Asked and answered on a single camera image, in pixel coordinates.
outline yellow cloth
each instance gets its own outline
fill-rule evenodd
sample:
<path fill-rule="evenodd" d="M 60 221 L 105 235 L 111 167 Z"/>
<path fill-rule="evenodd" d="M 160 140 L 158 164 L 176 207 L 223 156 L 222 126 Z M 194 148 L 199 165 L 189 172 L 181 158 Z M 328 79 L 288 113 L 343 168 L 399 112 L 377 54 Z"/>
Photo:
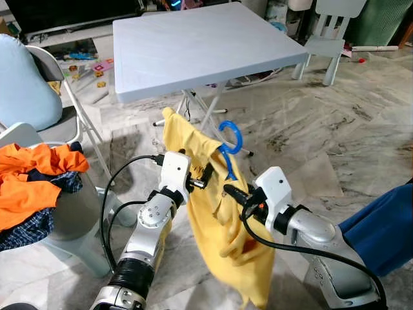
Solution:
<path fill-rule="evenodd" d="M 186 205 L 205 263 L 216 278 L 239 291 L 243 308 L 251 300 L 256 307 L 264 309 L 268 300 L 274 250 L 249 236 L 239 219 L 242 207 L 223 193 L 224 184 L 232 184 L 248 192 L 235 159 L 230 155 L 237 181 L 225 180 L 227 165 L 217 150 L 222 143 L 202 134 L 171 108 L 165 108 L 163 116 L 166 121 L 163 131 L 166 148 L 174 151 L 185 149 L 185 154 L 192 158 L 192 177 L 200 178 L 208 162 L 215 170 L 206 189 L 195 188 Z M 248 223 L 258 235 L 272 239 L 265 227 L 255 219 L 248 219 Z"/>

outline light blue cushion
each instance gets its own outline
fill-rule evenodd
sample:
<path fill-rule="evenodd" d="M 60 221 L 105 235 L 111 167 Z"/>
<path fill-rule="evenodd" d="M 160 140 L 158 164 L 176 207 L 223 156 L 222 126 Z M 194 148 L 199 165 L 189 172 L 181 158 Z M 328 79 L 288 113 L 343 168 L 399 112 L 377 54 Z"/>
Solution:
<path fill-rule="evenodd" d="M 0 122 L 29 123 L 42 130 L 57 123 L 62 102 L 20 41 L 0 34 Z"/>

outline black cable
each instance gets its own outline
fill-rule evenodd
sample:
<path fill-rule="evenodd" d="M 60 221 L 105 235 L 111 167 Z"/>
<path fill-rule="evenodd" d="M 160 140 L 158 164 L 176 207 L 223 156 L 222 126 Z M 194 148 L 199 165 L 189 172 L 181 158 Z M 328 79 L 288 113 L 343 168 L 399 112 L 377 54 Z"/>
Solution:
<path fill-rule="evenodd" d="M 187 120 L 189 122 L 191 122 L 191 113 L 189 111 L 189 98 L 188 97 L 186 97 L 186 111 L 183 115 L 186 116 L 186 113 L 188 113 L 188 119 Z"/>
<path fill-rule="evenodd" d="M 373 279 L 374 284 L 377 287 L 377 290 L 379 292 L 379 297 L 380 297 L 380 303 L 383 308 L 381 309 L 388 309 L 387 308 L 387 300 L 386 300 L 386 292 L 383 287 L 383 284 L 381 284 L 380 279 L 369 269 L 367 269 L 365 266 L 361 265 L 360 263 L 357 263 L 353 260 L 350 260 L 348 258 L 342 257 L 340 255 L 334 254 L 334 253 L 329 253 L 325 251 L 320 251 L 316 249 L 310 249 L 308 247 L 296 247 L 293 245 L 287 245 L 287 244 L 282 244 L 282 243 L 276 243 L 276 242 L 271 242 L 268 241 L 264 238 L 261 238 L 258 236 L 254 231 L 252 231 L 251 227 L 249 226 L 247 222 L 247 209 L 248 208 L 243 208 L 243 212 L 241 213 L 241 221 L 243 222 L 245 229 L 247 230 L 248 234 L 251 235 L 256 241 L 262 243 L 263 245 L 266 245 L 267 247 L 273 247 L 275 249 L 279 250 L 284 250 L 284 251 L 292 251 L 292 252 L 299 252 L 299 253 L 306 253 L 306 254 L 311 254 L 311 255 L 317 255 L 317 256 L 322 256 L 326 258 L 330 258 L 332 260 L 337 260 L 341 263 L 350 265 L 354 268 L 357 268 L 364 273 L 366 273 L 371 279 Z"/>
<path fill-rule="evenodd" d="M 107 244 L 108 244 L 108 250 L 110 252 L 110 254 L 113 256 L 113 252 L 112 252 L 112 248 L 110 246 L 110 231 L 112 230 L 112 226 L 115 222 L 116 216 L 119 214 L 119 212 L 121 212 L 124 208 L 128 207 L 129 205 L 143 205 L 144 203 L 146 203 L 147 201 L 130 201 L 130 202 L 126 202 L 124 204 L 122 204 L 119 208 L 117 208 L 117 210 L 115 211 L 112 219 L 110 220 L 109 223 L 109 228 L 108 228 L 108 232 L 106 234 L 106 240 L 107 240 Z"/>
<path fill-rule="evenodd" d="M 99 218 L 99 228 L 100 228 L 100 237 L 101 237 L 101 243 L 103 250 L 105 252 L 106 258 L 109 261 L 110 268 L 112 272 L 115 271 L 116 268 L 116 261 L 113 256 L 113 254 L 110 252 L 110 249 L 108 248 L 108 244 L 105 240 L 105 232 L 103 231 L 103 222 L 104 222 L 104 214 L 105 214 L 105 205 L 106 205 L 106 199 L 108 197 L 108 191 L 109 187 L 112 184 L 112 182 L 115 180 L 116 176 L 127 166 L 129 166 L 131 163 L 137 160 L 142 160 L 142 159 L 149 159 L 149 160 L 157 160 L 157 156 L 155 155 L 143 155 L 143 156 L 138 156 L 135 158 L 132 158 L 130 161 L 128 161 L 126 164 L 124 164 L 118 171 L 115 172 L 115 174 L 110 178 L 108 185 L 105 188 L 105 193 L 103 194 L 103 201 L 102 201 L 102 208 L 101 208 L 101 214 Z"/>

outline orange shirt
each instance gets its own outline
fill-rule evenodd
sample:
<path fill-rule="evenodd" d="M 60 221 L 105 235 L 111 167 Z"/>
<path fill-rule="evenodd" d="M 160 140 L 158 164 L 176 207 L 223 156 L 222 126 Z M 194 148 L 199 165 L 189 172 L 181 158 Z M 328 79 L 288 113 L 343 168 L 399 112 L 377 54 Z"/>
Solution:
<path fill-rule="evenodd" d="M 34 149 L 10 144 L 0 148 L 0 231 L 20 224 L 36 211 L 55 207 L 61 189 L 47 181 L 27 182 L 30 170 L 58 176 L 68 171 L 86 172 L 89 164 L 68 145 Z"/>

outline tiled floor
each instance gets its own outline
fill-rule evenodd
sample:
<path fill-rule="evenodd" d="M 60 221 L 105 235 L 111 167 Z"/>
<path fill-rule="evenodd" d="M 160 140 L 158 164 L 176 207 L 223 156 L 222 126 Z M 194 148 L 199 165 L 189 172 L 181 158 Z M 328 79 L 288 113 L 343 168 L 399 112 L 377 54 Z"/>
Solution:
<path fill-rule="evenodd" d="M 275 79 L 226 91 L 219 104 L 241 128 L 245 146 L 255 155 L 238 161 L 247 179 L 271 165 L 283 168 L 294 198 L 315 212 L 340 222 L 411 177 L 411 50 L 358 54 L 341 59 L 334 86 L 321 82 L 325 59 L 312 59 L 302 81 L 291 68 Z M 105 74 L 109 85 L 111 74 Z M 89 76 L 74 84 L 85 110 L 103 133 L 102 151 L 112 171 L 137 154 L 163 151 L 162 128 L 152 122 L 160 109 L 174 107 L 180 94 L 116 103 L 112 87 L 96 88 Z M 207 97 L 214 89 L 201 87 Z M 192 121 L 201 117 L 191 106 Z M 87 140 L 87 154 L 93 154 Z M 105 177 L 97 163 L 90 175 Z M 114 190 L 123 201 L 145 198 L 157 187 L 159 169 L 136 163 L 119 176 Z M 114 227 L 112 244 L 121 249 L 131 229 Z M 268 309 L 323 309 L 303 285 L 307 263 L 295 253 L 278 251 Z M 88 309 L 107 278 L 93 278 L 76 258 L 60 262 L 41 244 L 0 253 L 0 306 L 30 302 L 40 310 Z M 413 305 L 413 263 L 382 279 L 391 310 Z M 148 297 L 150 310 L 237 309 L 239 295 L 217 281 L 197 250 L 184 207 L 174 219 L 166 251 Z"/>

